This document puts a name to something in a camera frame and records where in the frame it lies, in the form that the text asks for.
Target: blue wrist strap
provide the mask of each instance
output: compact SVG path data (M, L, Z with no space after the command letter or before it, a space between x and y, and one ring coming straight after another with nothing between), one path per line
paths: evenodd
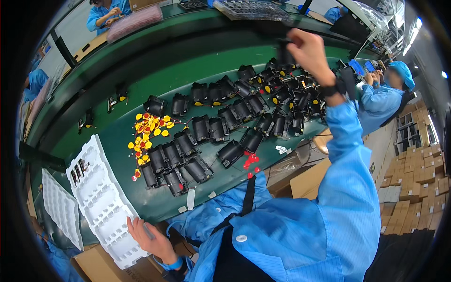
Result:
M176 270L177 268L182 267L183 264L183 259L179 256L179 259L173 263L173 264L169 264L168 267L172 270Z

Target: white button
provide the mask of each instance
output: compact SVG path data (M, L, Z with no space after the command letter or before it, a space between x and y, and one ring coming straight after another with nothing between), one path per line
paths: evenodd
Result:
M236 240L237 240L238 242L244 242L244 241L246 241L247 239L248 239L248 237L247 237L246 235L239 235L239 236L236 237Z

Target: white foam tray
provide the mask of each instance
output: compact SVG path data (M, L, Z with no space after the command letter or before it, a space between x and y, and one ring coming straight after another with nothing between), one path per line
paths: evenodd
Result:
M71 171L84 160L85 172L74 183ZM141 257L150 255L130 235L127 216L138 217L111 169L99 136L93 135L72 160L66 175L83 216L100 244L120 269L126 269Z
M53 176L42 169L42 197L44 208L56 226L79 250L83 250L80 234L80 218L78 216L77 200L67 192Z

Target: bubble wrap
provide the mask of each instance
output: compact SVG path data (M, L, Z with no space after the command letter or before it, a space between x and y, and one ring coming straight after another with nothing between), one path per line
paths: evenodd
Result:
M141 28L163 20L163 13L159 5L153 5L136 13L132 13L125 18L114 22L110 32L106 37L108 43L113 43Z

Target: blue cap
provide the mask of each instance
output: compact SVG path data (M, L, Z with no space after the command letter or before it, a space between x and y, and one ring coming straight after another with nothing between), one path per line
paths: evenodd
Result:
M389 67L392 67L396 69L401 76L401 78L404 80L404 83L409 88L409 91L412 91L415 87L414 79L412 78L412 73L410 72L409 67L401 61L395 61L388 64Z

